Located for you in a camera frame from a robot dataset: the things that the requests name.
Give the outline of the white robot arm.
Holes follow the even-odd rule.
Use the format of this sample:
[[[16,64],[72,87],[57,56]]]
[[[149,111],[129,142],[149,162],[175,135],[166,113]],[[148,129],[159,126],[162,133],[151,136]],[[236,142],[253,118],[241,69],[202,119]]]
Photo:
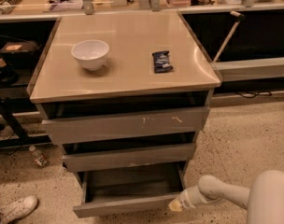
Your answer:
[[[181,212],[220,200],[244,208],[247,224],[284,224],[284,172],[264,171],[249,189],[227,184],[213,175],[204,175],[197,185],[184,189],[168,207]]]

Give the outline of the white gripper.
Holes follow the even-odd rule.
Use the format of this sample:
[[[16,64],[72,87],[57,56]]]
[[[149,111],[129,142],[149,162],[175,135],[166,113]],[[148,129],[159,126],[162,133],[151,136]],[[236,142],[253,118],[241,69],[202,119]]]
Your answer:
[[[184,189],[179,197],[176,197],[168,204],[168,207],[173,212],[181,212],[182,207],[189,210],[204,203],[204,196],[197,186]]]

